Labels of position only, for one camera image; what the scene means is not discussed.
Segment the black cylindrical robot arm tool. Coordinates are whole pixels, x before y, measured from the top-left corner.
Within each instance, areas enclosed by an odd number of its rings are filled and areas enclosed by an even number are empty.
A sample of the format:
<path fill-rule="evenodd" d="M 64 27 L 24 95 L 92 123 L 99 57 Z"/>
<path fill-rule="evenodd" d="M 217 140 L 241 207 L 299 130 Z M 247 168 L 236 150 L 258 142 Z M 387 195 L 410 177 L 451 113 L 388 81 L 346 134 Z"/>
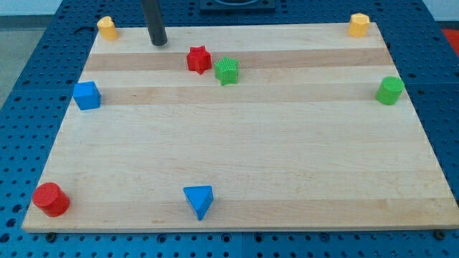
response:
<path fill-rule="evenodd" d="M 164 46 L 168 38 L 159 0 L 141 0 L 141 8 L 152 45 Z"/>

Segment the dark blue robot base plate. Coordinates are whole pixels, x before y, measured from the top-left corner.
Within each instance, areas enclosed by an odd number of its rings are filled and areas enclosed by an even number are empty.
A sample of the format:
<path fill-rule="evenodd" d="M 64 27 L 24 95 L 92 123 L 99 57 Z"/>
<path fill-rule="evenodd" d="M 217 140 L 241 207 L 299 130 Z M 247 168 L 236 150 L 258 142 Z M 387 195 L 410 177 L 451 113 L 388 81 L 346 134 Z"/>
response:
<path fill-rule="evenodd" d="M 273 11 L 276 0 L 198 0 L 199 11 Z"/>

